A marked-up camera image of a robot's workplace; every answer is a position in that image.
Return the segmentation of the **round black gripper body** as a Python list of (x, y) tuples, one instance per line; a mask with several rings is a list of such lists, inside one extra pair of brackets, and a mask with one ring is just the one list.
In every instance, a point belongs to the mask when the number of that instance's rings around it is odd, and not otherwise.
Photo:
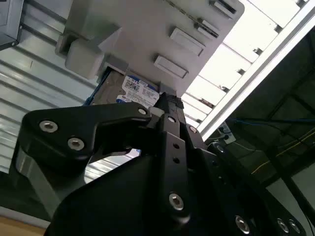
[(304, 236), (301, 223), (219, 143), (138, 157), (76, 190), (47, 236)]

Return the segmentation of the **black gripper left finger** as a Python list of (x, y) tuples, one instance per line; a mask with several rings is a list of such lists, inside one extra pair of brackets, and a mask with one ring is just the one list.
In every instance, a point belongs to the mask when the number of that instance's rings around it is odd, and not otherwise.
[(70, 194), (138, 157), (186, 157), (172, 97), (164, 93), (150, 108), (129, 102), (38, 110), (23, 117), (14, 165), (51, 220)]

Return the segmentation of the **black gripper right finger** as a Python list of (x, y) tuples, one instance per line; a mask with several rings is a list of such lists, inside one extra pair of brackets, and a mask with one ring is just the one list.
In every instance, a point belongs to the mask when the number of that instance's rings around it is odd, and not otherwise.
[(184, 105), (180, 98), (172, 97), (175, 104), (178, 120), (180, 123), (180, 138), (186, 143), (188, 168), (197, 170), (198, 165), (210, 164), (218, 167), (218, 160), (215, 154), (207, 151), (205, 143), (202, 141), (200, 133), (197, 129), (186, 122), (184, 116)]

